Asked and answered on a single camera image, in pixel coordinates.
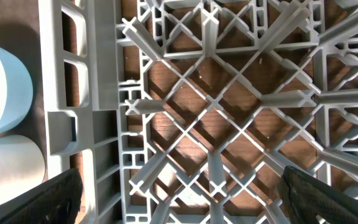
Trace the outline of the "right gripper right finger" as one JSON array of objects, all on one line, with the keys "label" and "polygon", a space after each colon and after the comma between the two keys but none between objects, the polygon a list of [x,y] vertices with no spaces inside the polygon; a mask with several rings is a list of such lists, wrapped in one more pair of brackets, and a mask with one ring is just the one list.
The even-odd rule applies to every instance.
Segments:
[{"label": "right gripper right finger", "polygon": [[358,200],[330,187],[293,166],[286,166],[278,192],[291,223],[357,224]]}]

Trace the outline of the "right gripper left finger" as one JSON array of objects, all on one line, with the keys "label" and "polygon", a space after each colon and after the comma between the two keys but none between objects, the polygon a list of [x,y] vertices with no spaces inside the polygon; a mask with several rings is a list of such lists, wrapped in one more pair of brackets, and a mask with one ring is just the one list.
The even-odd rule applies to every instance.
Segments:
[{"label": "right gripper left finger", "polygon": [[74,223],[80,211],[82,192],[79,170],[68,169],[0,205],[0,224]]}]

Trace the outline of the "white plastic cup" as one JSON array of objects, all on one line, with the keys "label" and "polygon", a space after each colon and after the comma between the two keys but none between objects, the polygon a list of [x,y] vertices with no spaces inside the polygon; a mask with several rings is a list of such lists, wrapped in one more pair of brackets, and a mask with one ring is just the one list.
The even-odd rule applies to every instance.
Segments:
[{"label": "white plastic cup", "polygon": [[0,138],[0,205],[42,183],[45,161],[39,147],[21,135]]}]

